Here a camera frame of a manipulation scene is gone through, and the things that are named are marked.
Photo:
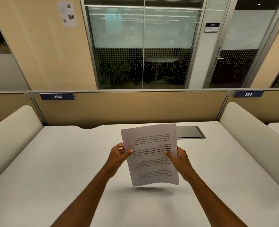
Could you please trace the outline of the round white table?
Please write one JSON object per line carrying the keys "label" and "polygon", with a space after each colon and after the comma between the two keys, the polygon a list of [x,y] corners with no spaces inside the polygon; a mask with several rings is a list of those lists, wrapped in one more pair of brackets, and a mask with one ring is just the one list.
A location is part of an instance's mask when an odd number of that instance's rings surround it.
{"label": "round white table", "polygon": [[166,72],[179,61],[178,57],[145,57],[144,65],[148,68],[149,82],[157,82],[167,77]]}

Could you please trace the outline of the room sign plate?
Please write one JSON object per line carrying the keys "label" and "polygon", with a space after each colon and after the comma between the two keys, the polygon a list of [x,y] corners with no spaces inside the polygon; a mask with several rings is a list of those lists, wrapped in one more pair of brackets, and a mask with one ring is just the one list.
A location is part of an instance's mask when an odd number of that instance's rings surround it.
{"label": "room sign plate", "polygon": [[206,23],[204,33],[217,33],[220,23]]}

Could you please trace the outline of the glass office door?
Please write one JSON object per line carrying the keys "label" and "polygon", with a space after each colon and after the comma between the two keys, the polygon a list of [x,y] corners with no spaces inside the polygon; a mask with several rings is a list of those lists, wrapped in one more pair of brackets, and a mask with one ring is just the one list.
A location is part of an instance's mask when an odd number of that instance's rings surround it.
{"label": "glass office door", "polygon": [[[203,88],[246,88],[279,21],[279,0],[230,0]],[[221,57],[214,66],[218,47]]]}

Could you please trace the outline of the person's right forearm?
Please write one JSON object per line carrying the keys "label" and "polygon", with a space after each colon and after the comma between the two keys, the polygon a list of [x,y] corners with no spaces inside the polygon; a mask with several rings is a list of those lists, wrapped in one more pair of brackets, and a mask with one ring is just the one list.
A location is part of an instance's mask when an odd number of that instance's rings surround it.
{"label": "person's right forearm", "polygon": [[182,174],[182,177],[191,185],[211,227],[248,227],[195,171]]}

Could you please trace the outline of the white wall notice paper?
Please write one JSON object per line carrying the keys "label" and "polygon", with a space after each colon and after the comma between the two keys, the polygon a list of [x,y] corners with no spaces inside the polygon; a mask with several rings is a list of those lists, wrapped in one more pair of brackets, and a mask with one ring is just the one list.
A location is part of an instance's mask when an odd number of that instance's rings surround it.
{"label": "white wall notice paper", "polygon": [[57,4],[63,25],[66,27],[77,27],[73,1],[57,1]]}

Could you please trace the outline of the person's right hand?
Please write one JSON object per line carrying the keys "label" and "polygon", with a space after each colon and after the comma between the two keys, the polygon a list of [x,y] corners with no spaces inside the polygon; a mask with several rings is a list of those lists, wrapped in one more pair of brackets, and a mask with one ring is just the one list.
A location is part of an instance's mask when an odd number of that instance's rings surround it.
{"label": "person's right hand", "polygon": [[178,163],[173,163],[174,167],[181,174],[184,180],[190,182],[194,169],[188,159],[186,151],[177,147],[177,158]]}

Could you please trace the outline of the person's left hand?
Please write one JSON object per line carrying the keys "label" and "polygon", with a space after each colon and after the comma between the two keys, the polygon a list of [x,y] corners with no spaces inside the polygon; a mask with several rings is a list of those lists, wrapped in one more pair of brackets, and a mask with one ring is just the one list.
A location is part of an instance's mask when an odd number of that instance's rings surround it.
{"label": "person's left hand", "polygon": [[122,160],[122,153],[128,150],[129,149],[125,150],[123,143],[119,143],[111,149],[108,159],[103,167],[108,178],[111,178],[116,174],[119,167],[125,161]]}

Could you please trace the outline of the green potted plant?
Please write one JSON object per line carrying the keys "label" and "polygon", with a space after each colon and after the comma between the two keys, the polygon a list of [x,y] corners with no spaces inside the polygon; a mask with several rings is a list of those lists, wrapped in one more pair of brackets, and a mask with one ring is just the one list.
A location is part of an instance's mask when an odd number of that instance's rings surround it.
{"label": "green potted plant", "polygon": [[129,79],[132,66],[129,60],[99,62],[100,89],[132,89]]}

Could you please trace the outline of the beige desk partition panel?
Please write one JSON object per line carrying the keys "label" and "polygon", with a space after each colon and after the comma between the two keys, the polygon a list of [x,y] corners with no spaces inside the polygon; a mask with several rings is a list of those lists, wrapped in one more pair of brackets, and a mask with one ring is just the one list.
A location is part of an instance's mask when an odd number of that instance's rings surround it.
{"label": "beige desk partition panel", "polygon": [[227,91],[79,92],[74,100],[32,94],[48,126],[216,121]]}
{"label": "beige desk partition panel", "polygon": [[0,91],[0,122],[22,106],[32,107],[43,126],[47,125],[31,91]]}
{"label": "beige desk partition panel", "polygon": [[[268,125],[269,123],[279,122],[279,88],[266,89],[228,89],[227,96],[217,117],[219,121],[228,103],[235,102],[240,107],[248,111],[257,119]],[[261,97],[233,97],[235,92],[257,92],[263,91]]]}

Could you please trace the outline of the glass office window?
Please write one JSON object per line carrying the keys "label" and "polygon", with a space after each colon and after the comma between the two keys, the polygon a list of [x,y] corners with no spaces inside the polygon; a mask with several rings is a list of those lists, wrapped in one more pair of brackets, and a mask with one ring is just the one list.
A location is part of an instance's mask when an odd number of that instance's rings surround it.
{"label": "glass office window", "polygon": [[[99,62],[129,60],[132,89],[187,89],[209,0],[80,0],[100,89]],[[149,82],[145,57],[178,57],[167,77]]]}

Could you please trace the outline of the white printed paper sheet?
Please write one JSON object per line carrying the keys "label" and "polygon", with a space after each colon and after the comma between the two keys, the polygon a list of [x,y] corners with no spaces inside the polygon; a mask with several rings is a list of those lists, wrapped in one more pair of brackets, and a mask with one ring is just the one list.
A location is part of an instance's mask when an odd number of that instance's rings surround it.
{"label": "white printed paper sheet", "polygon": [[125,150],[133,150],[127,158],[133,187],[153,183],[179,185],[179,173],[164,151],[177,157],[175,123],[164,123],[121,129]]}

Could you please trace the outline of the person's left forearm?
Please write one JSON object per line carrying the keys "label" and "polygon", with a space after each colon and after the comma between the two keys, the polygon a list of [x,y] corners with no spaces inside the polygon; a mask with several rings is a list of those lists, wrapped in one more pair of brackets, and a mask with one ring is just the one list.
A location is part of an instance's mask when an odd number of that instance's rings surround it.
{"label": "person's left forearm", "polygon": [[51,227],[90,227],[106,185],[117,170],[104,166]]}

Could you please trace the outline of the blue desk number plate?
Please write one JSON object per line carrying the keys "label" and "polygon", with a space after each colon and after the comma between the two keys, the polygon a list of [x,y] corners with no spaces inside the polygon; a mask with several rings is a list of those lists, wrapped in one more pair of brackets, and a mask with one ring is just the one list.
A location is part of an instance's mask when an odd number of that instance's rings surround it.
{"label": "blue desk number plate", "polygon": [[235,91],[233,94],[233,98],[260,98],[262,97],[264,91],[263,90],[255,90],[255,91]]}
{"label": "blue desk number plate", "polygon": [[74,93],[39,93],[43,101],[75,100]]}

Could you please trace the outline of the cream side divider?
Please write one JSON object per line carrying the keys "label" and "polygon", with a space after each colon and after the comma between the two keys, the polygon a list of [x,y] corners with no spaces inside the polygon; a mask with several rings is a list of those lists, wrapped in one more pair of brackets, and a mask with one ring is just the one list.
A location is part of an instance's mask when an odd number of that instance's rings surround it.
{"label": "cream side divider", "polygon": [[23,106],[0,122],[0,175],[43,129],[31,106]]}
{"label": "cream side divider", "polygon": [[279,134],[235,102],[219,123],[279,185]]}

